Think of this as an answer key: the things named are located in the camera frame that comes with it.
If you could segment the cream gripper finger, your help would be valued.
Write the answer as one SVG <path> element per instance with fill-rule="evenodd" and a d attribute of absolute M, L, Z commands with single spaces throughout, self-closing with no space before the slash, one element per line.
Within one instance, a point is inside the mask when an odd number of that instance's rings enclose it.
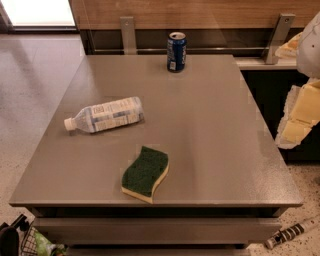
<path fill-rule="evenodd" d="M 309 79 L 302 87 L 293 85 L 283 112 L 275 143 L 281 149 L 292 149 L 320 122 L 320 80 Z"/>
<path fill-rule="evenodd" d="M 279 58 L 295 58 L 297 55 L 297 49 L 299 46 L 299 40 L 302 33 L 298 33 L 293 36 L 288 42 L 280 46 L 276 52 L 275 56 Z"/>

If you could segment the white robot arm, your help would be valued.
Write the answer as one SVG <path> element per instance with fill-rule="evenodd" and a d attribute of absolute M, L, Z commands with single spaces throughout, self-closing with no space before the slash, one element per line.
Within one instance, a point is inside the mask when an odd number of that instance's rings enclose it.
<path fill-rule="evenodd" d="M 320 122 L 320 12 L 301 33 L 278 48 L 276 56 L 295 58 L 298 72 L 309 78 L 302 87 L 291 87 L 277 128 L 277 147 L 292 149 Z"/>

